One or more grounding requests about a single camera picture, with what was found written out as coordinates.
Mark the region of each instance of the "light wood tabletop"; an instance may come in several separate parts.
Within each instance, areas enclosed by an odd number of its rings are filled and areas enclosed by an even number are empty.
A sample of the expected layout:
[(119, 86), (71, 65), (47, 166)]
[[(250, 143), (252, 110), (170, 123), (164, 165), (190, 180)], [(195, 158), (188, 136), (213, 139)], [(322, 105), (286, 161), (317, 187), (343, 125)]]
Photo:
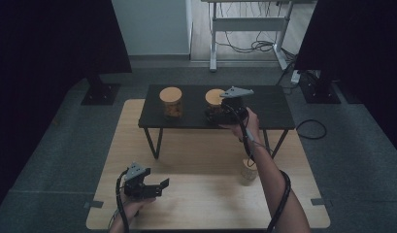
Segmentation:
[[(241, 171), (246, 153), (237, 138), (225, 129), (164, 129), (161, 155), (151, 156), (138, 119), (144, 100), (125, 102), (105, 162), (86, 226), (107, 229), (116, 210), (116, 179), (133, 161), (151, 169), (145, 184), (170, 179), (162, 196), (147, 206), (131, 224), (133, 229), (265, 229), (271, 219), (259, 178), (244, 179)], [(158, 129), (151, 129), (156, 139)], [(270, 145), (281, 132), (268, 131)], [(314, 175), (295, 130), (290, 130), (275, 161), (291, 178), (312, 228), (326, 228), (330, 219)]]

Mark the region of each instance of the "wall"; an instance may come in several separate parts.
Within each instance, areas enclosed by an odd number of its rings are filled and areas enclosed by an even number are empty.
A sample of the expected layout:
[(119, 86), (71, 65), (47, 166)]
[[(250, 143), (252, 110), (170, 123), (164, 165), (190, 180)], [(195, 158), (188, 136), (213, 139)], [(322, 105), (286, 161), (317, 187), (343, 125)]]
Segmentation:
[(128, 55), (189, 55), (191, 0), (113, 0)]

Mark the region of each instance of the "cork lid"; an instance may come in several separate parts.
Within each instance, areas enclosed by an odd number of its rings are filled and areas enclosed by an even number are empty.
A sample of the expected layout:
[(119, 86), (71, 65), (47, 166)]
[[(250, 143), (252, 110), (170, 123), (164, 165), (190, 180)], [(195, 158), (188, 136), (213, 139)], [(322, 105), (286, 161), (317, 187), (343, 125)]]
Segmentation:
[(222, 89), (211, 89), (207, 94), (205, 94), (205, 99), (207, 100), (207, 103), (212, 106), (220, 106), (223, 97), (220, 97), (219, 95), (224, 92), (225, 90)]
[(167, 87), (163, 90), (161, 90), (161, 92), (159, 93), (159, 98), (168, 104), (173, 104), (173, 103), (177, 103), (178, 101), (180, 101), (182, 97), (182, 92), (179, 88), (177, 87)]

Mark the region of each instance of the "wooden floor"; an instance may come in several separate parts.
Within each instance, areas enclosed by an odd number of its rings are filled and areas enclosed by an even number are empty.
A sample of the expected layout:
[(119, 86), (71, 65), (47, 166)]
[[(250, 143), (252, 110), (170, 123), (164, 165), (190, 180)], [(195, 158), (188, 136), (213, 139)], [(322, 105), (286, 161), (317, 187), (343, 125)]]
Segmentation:
[[(211, 21), (213, 16), (213, 5), (192, 0), (193, 32), (191, 45), (191, 60), (207, 61), (210, 59), (211, 45)], [(247, 3), (223, 3), (218, 4), (218, 17), (283, 17), (288, 5), (276, 6), (276, 2), (247, 2)], [(301, 47), (302, 40), (310, 23), (315, 7), (315, 1), (294, 4), (290, 23), (288, 25), (282, 48), (291, 53), (297, 53)], [(216, 41), (220, 44), (231, 44), (240, 49), (250, 49), (255, 41), (275, 42), (276, 32), (217, 32)], [(276, 61), (271, 51), (237, 52), (230, 47), (217, 46), (217, 60), (238, 61)]]
[[(142, 209), (131, 224), (134, 229), (265, 229), (271, 218), (260, 180), (248, 181), (241, 175), (247, 156), (231, 132), (165, 129), (155, 160), (144, 130), (138, 127), (143, 105), (144, 100), (125, 102), (94, 196), (103, 206), (91, 208), (86, 226), (107, 229), (116, 210), (116, 179), (136, 161), (151, 168), (146, 184), (170, 178), (170, 185), (157, 201)], [(150, 133), (156, 142), (157, 131)], [(280, 130), (268, 131), (272, 147), (280, 134)], [(291, 178), (310, 226), (328, 227), (325, 206), (312, 203), (321, 196), (295, 130), (286, 136), (275, 161)]]

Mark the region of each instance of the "black tabletop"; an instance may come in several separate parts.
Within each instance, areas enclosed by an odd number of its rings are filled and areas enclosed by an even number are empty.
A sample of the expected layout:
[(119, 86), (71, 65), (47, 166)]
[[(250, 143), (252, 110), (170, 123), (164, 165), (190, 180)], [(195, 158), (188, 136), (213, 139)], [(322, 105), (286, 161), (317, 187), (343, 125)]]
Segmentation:
[[(159, 98), (162, 89), (175, 86), (182, 91), (182, 118), (167, 120), (163, 115), (163, 104)], [(294, 129), (295, 123), (282, 88), (277, 85), (237, 85), (252, 89), (254, 94), (243, 100), (259, 118), (260, 129)], [(141, 128), (191, 128), (211, 129), (217, 125), (209, 123), (205, 116), (207, 102), (205, 94), (211, 89), (227, 90), (230, 85), (158, 85), (149, 86), (138, 125)]]

